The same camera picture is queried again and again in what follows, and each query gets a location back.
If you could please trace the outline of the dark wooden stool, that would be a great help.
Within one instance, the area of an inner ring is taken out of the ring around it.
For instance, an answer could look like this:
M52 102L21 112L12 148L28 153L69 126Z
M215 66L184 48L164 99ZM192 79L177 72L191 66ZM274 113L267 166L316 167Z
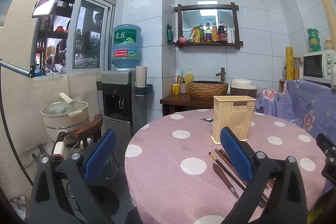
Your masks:
M103 126L103 115L96 114L93 121L86 124L84 127L77 128L70 132L70 139L75 142L83 143L83 149L88 147L88 138L92 139L92 142L97 142L101 138L101 131Z

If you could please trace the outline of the woven basket sink basin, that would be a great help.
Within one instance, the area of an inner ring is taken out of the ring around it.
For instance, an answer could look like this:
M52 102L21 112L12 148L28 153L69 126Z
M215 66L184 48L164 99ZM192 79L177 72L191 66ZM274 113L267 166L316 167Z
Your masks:
M228 91L228 83L221 81L191 81L187 84L190 96L210 100L214 96L225 96Z

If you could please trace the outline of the black gold-banded chopstick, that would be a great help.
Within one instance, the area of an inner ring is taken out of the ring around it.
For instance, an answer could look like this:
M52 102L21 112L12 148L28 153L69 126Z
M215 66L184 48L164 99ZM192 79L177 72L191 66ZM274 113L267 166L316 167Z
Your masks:
M228 178L231 184L232 182L234 182L242 191L246 190L247 187L246 182L240 182L212 152L209 152L209 156L218 166L220 166L220 168L222 169L222 171L224 172L225 176Z

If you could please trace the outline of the beige plastic utensil holder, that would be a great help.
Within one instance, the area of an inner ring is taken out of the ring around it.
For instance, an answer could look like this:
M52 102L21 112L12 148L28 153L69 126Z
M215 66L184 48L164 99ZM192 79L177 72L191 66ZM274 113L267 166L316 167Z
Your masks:
M255 102L250 96L214 96L213 143L221 143L220 134L225 127L240 141L247 141Z

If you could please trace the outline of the wooden framed mirror shelf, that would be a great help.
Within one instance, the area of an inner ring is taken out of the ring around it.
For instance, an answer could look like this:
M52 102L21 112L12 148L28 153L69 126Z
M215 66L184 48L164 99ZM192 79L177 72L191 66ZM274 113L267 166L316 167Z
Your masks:
M178 48L184 46L224 46L237 50L243 47L240 39L238 11L235 3L219 4L178 4L177 42Z

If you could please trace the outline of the green stacked containers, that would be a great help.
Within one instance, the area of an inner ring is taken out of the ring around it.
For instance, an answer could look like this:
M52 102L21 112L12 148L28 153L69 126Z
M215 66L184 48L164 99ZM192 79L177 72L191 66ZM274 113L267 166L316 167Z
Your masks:
M318 52L321 50L319 32L315 28L307 29L309 52Z

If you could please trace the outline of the white microwave oven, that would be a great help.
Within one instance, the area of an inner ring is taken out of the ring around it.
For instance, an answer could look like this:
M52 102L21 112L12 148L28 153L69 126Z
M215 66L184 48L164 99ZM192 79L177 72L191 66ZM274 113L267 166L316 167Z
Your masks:
M331 85L335 51L325 50L303 55L303 80Z

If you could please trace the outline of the smartphone on mount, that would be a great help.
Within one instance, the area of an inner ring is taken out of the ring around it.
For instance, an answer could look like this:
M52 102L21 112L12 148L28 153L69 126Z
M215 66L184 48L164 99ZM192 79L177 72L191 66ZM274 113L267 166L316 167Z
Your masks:
M42 18L51 15L54 7L57 5L58 0L39 0L35 5L32 18Z

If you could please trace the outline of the yellow rolled mat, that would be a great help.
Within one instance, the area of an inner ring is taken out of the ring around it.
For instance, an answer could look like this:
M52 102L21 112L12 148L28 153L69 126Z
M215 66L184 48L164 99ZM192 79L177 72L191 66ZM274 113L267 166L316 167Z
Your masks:
M293 55L293 48L286 47L285 48L286 54L286 79L288 81L294 80L294 55Z

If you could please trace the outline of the tall beige rolled mat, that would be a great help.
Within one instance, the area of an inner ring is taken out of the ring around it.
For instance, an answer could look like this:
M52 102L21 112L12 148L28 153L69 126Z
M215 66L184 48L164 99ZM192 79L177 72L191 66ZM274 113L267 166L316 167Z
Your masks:
M331 31L331 42L333 44L333 50L336 48L336 18L335 18L335 12L333 10L333 7L331 5L330 0L322 0L326 15L329 21L330 25L330 31Z

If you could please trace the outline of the grey water dispenser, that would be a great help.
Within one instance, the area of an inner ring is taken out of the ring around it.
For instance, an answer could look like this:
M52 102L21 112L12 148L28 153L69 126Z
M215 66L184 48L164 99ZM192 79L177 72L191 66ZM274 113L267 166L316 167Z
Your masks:
M146 97L135 93L135 70L105 71L101 82L106 127L131 138L147 124Z

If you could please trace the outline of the cream cooking pot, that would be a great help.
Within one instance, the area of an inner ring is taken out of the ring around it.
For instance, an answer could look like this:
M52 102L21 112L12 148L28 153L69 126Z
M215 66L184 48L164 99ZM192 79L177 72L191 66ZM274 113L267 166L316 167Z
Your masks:
M41 110L47 134L53 142L60 132L68 133L89 123L88 102L73 100L63 92L59 95L62 101Z

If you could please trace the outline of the pink polka dot tablecloth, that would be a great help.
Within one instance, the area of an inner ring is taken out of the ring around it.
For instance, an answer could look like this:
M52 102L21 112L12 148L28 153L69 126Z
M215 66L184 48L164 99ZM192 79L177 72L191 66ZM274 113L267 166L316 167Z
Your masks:
M236 202L213 170L219 146L211 140L213 111L192 110L157 119L131 139L125 154L130 194L143 223L221 223ZM325 156L315 139L295 124L254 114L248 144L273 159L296 158L307 206L326 180Z

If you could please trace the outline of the dark wooden side table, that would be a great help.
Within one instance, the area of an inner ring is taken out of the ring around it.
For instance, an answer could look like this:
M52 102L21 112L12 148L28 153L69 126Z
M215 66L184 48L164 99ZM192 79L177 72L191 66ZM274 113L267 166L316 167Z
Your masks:
M195 109L212 109L214 101L211 99L201 99L190 96L190 94L170 94L160 99L163 116L174 114L176 112L195 110Z

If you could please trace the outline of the bronze faucet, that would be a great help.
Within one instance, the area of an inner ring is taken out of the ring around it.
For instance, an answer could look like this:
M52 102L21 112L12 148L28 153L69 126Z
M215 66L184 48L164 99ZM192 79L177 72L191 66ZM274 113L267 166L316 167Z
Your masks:
M220 69L220 72L219 72L219 73L216 73L215 75L216 75L216 77L220 77L221 82L224 82L224 81L225 81L225 78L226 78L226 71L225 71L225 68L222 67L222 68Z

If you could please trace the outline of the wooden handled metal spoon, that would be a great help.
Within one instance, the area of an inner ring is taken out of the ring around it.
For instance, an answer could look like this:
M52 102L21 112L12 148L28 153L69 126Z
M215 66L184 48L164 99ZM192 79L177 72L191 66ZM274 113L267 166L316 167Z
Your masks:
M239 195L237 194L234 186L230 183L228 178L225 176L220 166L218 166L216 163L213 163L213 170L216 173L216 175L222 180L222 182L224 182L228 190L235 196L236 201L238 201L240 198Z

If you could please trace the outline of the blue water jug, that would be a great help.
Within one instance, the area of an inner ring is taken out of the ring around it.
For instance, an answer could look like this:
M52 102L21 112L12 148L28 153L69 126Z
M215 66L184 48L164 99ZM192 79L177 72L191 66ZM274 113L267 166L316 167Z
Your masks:
M121 24L113 30L112 64L118 68L135 68L140 64L141 28Z

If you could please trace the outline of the yellow soap bottle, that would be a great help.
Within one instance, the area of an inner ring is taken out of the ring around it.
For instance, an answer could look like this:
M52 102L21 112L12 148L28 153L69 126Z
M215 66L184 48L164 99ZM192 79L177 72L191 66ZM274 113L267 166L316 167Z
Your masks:
M189 68L189 72L185 75L185 84L188 85L190 82L194 80L194 75Z

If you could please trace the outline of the purple floral cloth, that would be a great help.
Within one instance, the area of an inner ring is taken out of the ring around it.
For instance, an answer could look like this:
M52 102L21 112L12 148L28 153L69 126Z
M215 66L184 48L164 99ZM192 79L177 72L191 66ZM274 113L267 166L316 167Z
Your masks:
M293 123L313 138L323 133L335 142L335 91L327 86L300 79L286 81L282 92L263 89L255 109Z

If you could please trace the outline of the yellow mug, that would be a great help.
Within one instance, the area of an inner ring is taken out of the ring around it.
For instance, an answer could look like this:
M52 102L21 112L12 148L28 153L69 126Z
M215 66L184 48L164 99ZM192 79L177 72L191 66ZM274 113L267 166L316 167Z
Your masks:
M173 95L180 94L180 92L181 92L181 86L180 86L180 84L172 84L171 88L172 88L172 94Z

